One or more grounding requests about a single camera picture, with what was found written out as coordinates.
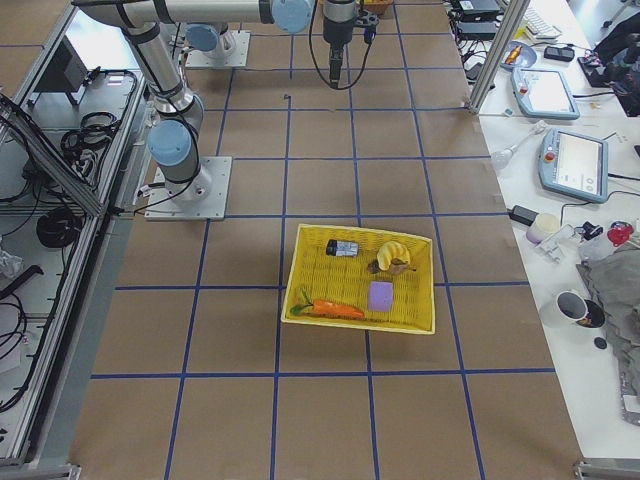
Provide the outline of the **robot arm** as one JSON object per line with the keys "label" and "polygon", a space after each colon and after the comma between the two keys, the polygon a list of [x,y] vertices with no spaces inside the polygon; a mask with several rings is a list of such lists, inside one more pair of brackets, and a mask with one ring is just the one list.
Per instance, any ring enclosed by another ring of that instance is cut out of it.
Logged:
{"label": "robot arm", "polygon": [[361,10],[353,1],[77,1],[74,5],[91,19],[120,29],[125,37],[160,117],[147,137],[148,150],[163,174],[167,201],[180,209],[214,195],[215,178],[198,151],[202,101],[187,86],[161,27],[178,23],[200,27],[218,42],[230,22],[273,24],[295,34],[311,31],[316,15],[322,13],[323,37],[329,45],[327,84],[339,90],[344,48],[361,25]]}
{"label": "robot arm", "polygon": [[189,23],[186,27],[186,41],[189,46],[212,58],[229,56],[236,42],[229,33],[227,23]]}

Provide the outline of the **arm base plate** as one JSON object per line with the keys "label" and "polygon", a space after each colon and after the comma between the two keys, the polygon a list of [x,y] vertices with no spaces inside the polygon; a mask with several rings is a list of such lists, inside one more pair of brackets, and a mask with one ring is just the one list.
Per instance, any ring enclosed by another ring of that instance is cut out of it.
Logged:
{"label": "arm base plate", "polygon": [[229,156],[203,156],[200,172],[180,195],[183,186],[168,183],[168,188],[153,189],[152,206],[144,210],[150,221],[223,220],[233,159]]}
{"label": "arm base plate", "polygon": [[185,66],[191,69],[231,69],[247,65],[250,32],[227,30],[219,33],[210,25],[191,25]]}

